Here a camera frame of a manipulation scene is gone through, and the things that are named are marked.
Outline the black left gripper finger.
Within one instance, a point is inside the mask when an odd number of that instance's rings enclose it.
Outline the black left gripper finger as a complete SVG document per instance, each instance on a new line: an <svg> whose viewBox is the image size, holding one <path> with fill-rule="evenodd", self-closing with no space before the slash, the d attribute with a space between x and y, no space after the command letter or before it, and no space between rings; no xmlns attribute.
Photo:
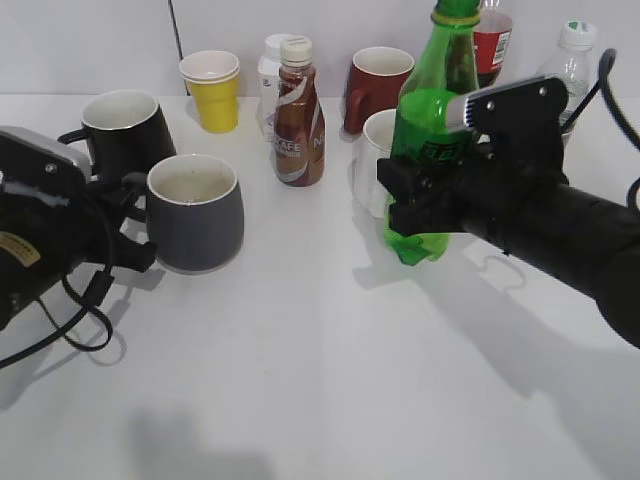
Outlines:
<svg viewBox="0 0 640 480"><path fill-rule="evenodd" d="M121 267L144 273L156 260L156 246L147 241L137 243L119 231L111 231L106 237L105 246L100 247L97 263L106 267Z"/></svg>
<svg viewBox="0 0 640 480"><path fill-rule="evenodd" d="M96 201L111 223L131 219L146 222L146 211L136 206L147 192L147 175L131 172L116 180L95 180L87 185L87 192Z"/></svg>

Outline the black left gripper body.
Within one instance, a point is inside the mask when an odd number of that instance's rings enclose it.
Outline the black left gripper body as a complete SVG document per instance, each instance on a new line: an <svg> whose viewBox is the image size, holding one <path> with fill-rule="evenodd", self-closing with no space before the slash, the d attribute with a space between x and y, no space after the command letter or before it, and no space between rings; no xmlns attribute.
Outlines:
<svg viewBox="0 0 640 480"><path fill-rule="evenodd" d="M88 202L88 155L24 127L1 128L1 327L81 263L106 263Z"/></svg>

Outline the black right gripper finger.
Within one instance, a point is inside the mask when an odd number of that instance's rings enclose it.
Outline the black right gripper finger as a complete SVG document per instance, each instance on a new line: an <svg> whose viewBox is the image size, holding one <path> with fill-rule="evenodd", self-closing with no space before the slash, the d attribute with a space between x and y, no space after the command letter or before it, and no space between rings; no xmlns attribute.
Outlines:
<svg viewBox="0 0 640 480"><path fill-rule="evenodd" d="M406 157L380 158L377 179L392 197L389 227L409 237L423 233L474 232L470 207L458 192L475 164L465 157L451 164L417 165Z"/></svg>

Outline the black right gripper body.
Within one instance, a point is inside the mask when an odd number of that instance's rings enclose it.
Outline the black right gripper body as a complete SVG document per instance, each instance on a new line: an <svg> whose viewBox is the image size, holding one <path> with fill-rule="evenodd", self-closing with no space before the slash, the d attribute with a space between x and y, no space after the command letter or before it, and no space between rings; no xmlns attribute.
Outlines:
<svg viewBox="0 0 640 480"><path fill-rule="evenodd" d="M458 187L474 229L498 240L567 240L568 181L562 171L559 115L568 92L557 77L539 76L458 95L447 105L450 133L488 136L463 158L475 164Z"/></svg>

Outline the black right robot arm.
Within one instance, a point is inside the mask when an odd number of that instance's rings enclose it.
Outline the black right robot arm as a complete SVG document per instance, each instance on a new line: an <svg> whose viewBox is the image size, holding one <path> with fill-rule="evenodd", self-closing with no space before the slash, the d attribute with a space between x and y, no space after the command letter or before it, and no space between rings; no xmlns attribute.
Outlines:
<svg viewBox="0 0 640 480"><path fill-rule="evenodd" d="M405 236L472 234L592 298L637 345L639 217L569 184L558 125L567 100L563 82L549 76L453 98L448 129L487 141L451 163L380 160L378 180L393 197L390 226Z"/></svg>

